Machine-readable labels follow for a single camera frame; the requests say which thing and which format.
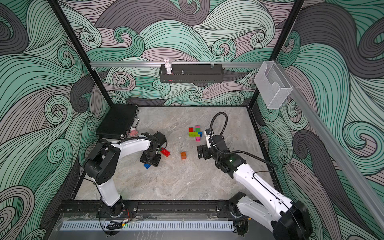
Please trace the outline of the orange lego brick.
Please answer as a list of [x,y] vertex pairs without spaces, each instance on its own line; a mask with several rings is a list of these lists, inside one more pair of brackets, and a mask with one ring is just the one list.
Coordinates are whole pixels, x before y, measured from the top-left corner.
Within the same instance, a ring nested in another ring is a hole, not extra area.
[[187,154],[186,152],[181,152],[181,159],[186,160],[187,159]]

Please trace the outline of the lime long lego brick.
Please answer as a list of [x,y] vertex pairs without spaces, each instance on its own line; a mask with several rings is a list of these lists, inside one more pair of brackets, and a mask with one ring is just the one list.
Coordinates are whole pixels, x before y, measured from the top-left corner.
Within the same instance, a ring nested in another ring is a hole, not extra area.
[[200,137],[198,132],[189,132],[189,137]]

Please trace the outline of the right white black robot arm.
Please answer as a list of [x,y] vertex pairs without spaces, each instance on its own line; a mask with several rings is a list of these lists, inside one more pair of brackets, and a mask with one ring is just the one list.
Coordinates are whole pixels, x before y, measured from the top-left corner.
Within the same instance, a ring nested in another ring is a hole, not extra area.
[[248,232],[249,220],[254,220],[268,229],[276,240],[307,240],[313,233],[308,208],[301,201],[292,201],[279,193],[254,171],[241,155],[267,163],[264,159],[245,151],[231,151],[223,133],[216,134],[213,125],[220,115],[214,115],[204,131],[205,146],[198,146],[199,157],[213,159],[217,169],[247,188],[256,198],[238,192],[230,199],[229,211],[235,218],[235,233],[243,236]]

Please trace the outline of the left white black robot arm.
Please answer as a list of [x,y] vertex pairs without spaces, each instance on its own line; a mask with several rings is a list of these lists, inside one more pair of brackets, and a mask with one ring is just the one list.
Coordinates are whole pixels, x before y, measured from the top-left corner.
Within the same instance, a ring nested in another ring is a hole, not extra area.
[[164,134],[143,133],[137,137],[128,137],[118,142],[102,139],[96,143],[83,168],[90,180],[96,185],[102,201],[102,209],[112,218],[118,218],[124,212],[123,198],[115,185],[115,173],[121,167],[121,160],[129,155],[141,153],[140,162],[157,167],[161,160],[160,151],[167,147]]

